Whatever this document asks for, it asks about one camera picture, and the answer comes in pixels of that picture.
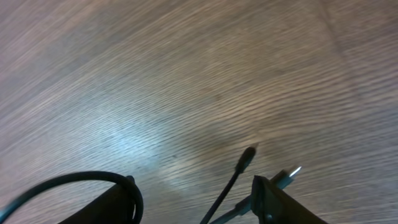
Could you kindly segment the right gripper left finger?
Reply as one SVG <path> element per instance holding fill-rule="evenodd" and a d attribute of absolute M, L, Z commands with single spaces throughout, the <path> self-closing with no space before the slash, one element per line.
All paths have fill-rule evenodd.
<path fill-rule="evenodd" d="M 135 201 L 114 185 L 59 224 L 128 224 L 132 223 L 134 209 Z"/>

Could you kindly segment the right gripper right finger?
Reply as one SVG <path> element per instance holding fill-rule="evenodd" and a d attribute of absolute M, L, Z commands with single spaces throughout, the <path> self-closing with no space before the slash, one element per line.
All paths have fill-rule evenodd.
<path fill-rule="evenodd" d="M 258 175 L 252 182 L 251 210 L 263 224 L 326 224 L 276 184 Z"/>

